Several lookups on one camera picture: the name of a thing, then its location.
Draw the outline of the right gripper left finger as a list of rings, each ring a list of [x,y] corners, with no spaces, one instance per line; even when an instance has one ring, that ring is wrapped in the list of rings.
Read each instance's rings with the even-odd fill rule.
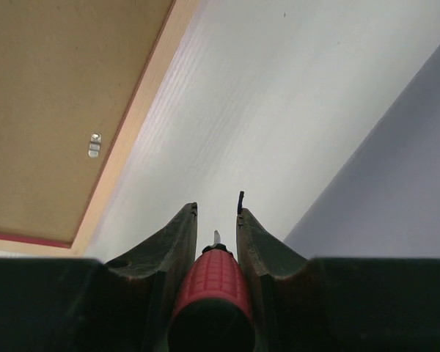
[[[197,204],[107,263],[0,258],[0,351],[166,351],[194,262]]]

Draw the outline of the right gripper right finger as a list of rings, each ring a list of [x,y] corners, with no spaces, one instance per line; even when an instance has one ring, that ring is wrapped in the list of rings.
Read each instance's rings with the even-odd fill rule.
[[[440,259],[306,259],[237,209],[257,351],[440,351]]]

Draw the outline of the red handled screwdriver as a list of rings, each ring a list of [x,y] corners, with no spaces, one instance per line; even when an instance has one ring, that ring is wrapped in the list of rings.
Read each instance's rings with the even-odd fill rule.
[[[249,288],[218,231],[184,278],[168,330],[170,351],[253,351]]]

